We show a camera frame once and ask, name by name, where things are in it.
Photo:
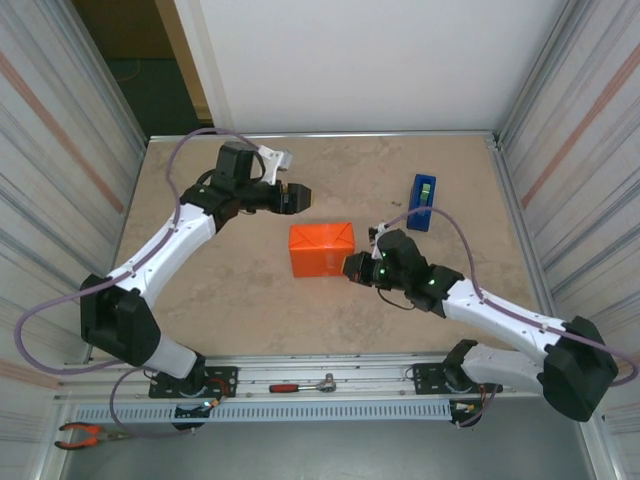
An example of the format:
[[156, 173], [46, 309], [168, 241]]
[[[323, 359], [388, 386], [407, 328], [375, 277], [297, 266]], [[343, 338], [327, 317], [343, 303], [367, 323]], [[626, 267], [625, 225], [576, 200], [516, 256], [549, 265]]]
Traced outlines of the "blue tape dispenser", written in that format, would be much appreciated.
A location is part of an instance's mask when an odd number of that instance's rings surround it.
[[435, 198], [436, 177], [417, 174], [411, 188], [408, 210], [410, 215], [406, 220], [409, 230], [428, 232], [431, 223], [431, 211], [422, 210], [413, 213], [419, 207], [432, 207]]

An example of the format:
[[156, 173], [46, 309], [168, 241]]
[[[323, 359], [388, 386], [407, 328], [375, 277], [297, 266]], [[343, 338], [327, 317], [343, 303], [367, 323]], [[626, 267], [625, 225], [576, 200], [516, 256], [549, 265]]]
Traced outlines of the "aluminium table edge rail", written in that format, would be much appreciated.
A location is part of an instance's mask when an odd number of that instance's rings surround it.
[[489, 130], [412, 130], [375, 132], [297, 132], [297, 133], [254, 133], [244, 137], [254, 143], [275, 139], [326, 139], [326, 138], [407, 138], [407, 137], [482, 137], [494, 139], [496, 134]]

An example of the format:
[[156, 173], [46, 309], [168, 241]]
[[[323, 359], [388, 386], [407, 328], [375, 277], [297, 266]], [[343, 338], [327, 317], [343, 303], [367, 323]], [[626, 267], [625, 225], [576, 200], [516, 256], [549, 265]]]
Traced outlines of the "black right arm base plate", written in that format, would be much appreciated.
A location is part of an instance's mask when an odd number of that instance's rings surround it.
[[480, 385], [473, 382], [460, 366], [446, 363], [418, 363], [410, 368], [415, 393], [418, 395], [479, 394]]

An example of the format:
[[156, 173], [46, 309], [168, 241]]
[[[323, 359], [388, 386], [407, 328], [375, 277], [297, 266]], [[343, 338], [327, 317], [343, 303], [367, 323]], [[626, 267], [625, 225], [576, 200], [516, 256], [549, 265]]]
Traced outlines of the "aluminium mounting rail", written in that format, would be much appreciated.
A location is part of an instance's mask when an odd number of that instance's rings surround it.
[[[273, 401], [268, 386], [283, 383], [318, 383], [332, 373], [337, 391], [330, 394], [303, 391], [284, 394], [282, 401], [405, 399], [415, 397], [414, 384], [407, 377], [409, 367], [417, 363], [441, 363], [446, 354], [363, 354], [307, 356], [212, 356], [207, 366], [237, 367], [236, 396], [231, 401]], [[62, 404], [106, 404], [113, 385], [127, 366], [113, 366], [97, 372], [65, 377], [54, 393], [54, 402]], [[148, 396], [150, 380], [143, 373], [132, 373], [116, 391], [116, 403], [168, 402]]]

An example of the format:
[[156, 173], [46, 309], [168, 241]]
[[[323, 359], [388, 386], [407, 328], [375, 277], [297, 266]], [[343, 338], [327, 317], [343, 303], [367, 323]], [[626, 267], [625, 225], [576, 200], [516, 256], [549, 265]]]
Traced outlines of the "red-handled ratchet wrench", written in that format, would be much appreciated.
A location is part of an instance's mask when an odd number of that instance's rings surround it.
[[331, 373], [327, 373], [325, 378], [316, 384], [283, 383], [269, 386], [272, 394], [289, 394], [303, 391], [317, 391], [321, 393], [333, 393], [336, 391], [336, 382]]

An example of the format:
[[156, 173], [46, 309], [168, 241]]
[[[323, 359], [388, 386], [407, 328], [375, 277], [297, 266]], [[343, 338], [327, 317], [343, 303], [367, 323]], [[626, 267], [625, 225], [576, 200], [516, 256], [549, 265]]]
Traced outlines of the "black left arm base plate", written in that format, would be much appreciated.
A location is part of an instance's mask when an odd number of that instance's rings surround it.
[[235, 397], [238, 386], [237, 367], [200, 366], [185, 379], [165, 373], [155, 374], [148, 396], [152, 399]]

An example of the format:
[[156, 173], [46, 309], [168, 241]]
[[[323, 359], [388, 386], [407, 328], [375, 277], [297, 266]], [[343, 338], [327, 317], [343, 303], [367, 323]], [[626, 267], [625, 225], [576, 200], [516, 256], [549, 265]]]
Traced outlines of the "striped translucent enclosure panel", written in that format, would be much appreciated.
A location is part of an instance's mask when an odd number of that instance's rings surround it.
[[40, 472], [57, 379], [82, 362], [66, 299], [108, 272], [146, 138], [71, 0], [0, 0], [0, 480]]
[[563, 0], [498, 143], [557, 314], [640, 366], [640, 0]]

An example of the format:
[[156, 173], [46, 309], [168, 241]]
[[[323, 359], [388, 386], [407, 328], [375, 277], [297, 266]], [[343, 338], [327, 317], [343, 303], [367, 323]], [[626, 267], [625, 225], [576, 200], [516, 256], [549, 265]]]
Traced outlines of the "orange-handled pliers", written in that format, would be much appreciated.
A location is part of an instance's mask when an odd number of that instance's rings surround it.
[[84, 422], [67, 423], [58, 428], [60, 432], [73, 431], [81, 432], [84, 437], [78, 441], [55, 441], [54, 446], [65, 451], [83, 450], [95, 447], [101, 443], [128, 439], [129, 435], [123, 432], [107, 430], [100, 425]]

